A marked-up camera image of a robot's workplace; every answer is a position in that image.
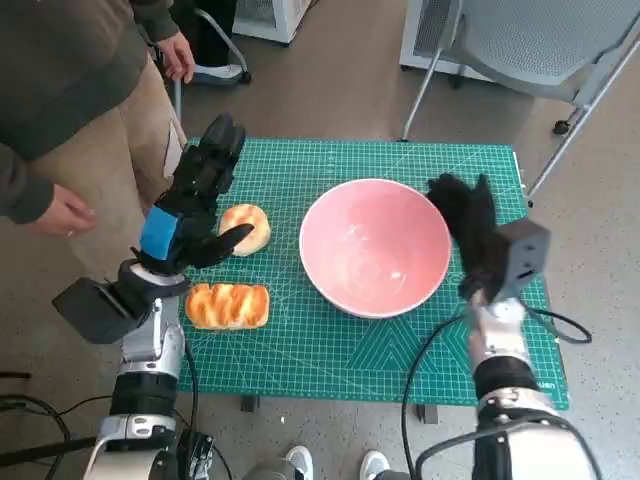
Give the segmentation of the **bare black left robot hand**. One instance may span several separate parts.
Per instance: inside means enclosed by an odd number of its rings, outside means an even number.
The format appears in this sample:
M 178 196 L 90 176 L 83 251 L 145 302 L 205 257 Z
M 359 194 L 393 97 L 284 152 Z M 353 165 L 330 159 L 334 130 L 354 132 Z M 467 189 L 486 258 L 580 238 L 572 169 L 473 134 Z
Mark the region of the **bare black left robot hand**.
M 227 193 L 246 132 L 228 113 L 218 115 L 196 145 L 181 154 L 168 190 L 150 209 L 138 249 L 141 265 L 156 274 L 176 275 L 187 267 L 207 268 L 231 255 L 253 230 L 239 224 L 214 231 L 218 197 Z

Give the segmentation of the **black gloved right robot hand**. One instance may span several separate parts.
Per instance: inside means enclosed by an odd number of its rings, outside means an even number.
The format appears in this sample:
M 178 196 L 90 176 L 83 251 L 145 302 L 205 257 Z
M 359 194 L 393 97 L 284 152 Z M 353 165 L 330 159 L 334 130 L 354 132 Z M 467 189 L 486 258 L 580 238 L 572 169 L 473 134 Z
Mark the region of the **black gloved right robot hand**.
M 505 277 L 505 247 L 498 237 L 496 208 L 488 177 L 471 187 L 452 174 L 428 181 L 426 197 L 438 209 L 457 245 L 464 273 L 460 295 L 469 300 L 482 291 L 491 302 Z

